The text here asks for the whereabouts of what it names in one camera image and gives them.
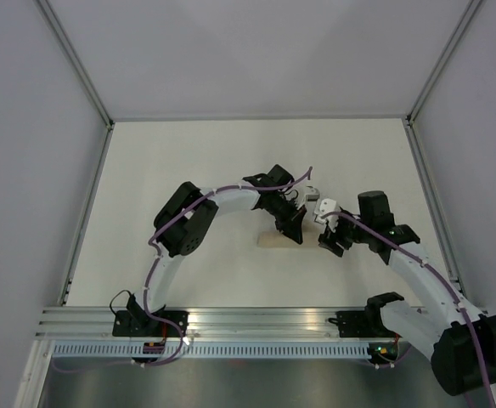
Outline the beige cloth napkin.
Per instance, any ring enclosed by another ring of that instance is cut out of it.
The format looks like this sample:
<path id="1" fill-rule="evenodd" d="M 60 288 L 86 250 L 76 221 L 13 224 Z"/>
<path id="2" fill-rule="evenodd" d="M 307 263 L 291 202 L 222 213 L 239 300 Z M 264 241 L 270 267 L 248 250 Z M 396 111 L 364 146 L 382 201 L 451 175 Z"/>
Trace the beige cloth napkin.
<path id="1" fill-rule="evenodd" d="M 308 249 L 318 247 L 318 233 L 309 232 L 303 236 L 301 244 L 278 231 L 262 232 L 257 238 L 257 246 L 267 249 Z"/>

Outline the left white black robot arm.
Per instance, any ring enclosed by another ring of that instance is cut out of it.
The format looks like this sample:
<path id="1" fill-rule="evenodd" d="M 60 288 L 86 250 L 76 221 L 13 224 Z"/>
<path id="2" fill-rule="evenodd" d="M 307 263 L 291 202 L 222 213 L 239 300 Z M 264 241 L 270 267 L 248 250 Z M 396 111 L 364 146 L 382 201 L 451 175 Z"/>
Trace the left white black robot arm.
<path id="1" fill-rule="evenodd" d="M 230 213 L 263 210 L 274 218 L 276 230 L 292 242 L 303 243 L 304 200 L 287 193 L 310 179 L 307 170 L 295 179 L 280 165 L 268 173 L 248 176 L 236 184 L 202 189 L 182 183 L 154 219 L 149 246 L 155 259 L 137 292 L 129 292 L 124 310 L 113 313 L 114 337 L 159 337 L 171 326 L 182 337 L 186 325 L 166 316 L 166 294 L 183 260 L 197 250 L 213 221 Z"/>

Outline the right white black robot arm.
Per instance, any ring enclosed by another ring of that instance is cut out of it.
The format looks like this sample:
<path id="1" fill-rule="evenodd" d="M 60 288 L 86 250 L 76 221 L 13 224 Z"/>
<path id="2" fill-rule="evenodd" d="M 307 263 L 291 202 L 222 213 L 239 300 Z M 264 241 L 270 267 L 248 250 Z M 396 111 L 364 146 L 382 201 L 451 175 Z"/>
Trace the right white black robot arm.
<path id="1" fill-rule="evenodd" d="M 373 296 L 365 306 L 366 330 L 404 338 L 429 360 L 447 394 L 490 392 L 496 384 L 496 314 L 484 314 L 436 270 L 413 229 L 396 223 L 384 192 L 359 194 L 358 206 L 359 213 L 352 214 L 330 198 L 318 200 L 314 219 L 324 226 L 319 246 L 340 257 L 354 244 L 366 245 L 425 310 L 415 311 L 396 292 Z"/>

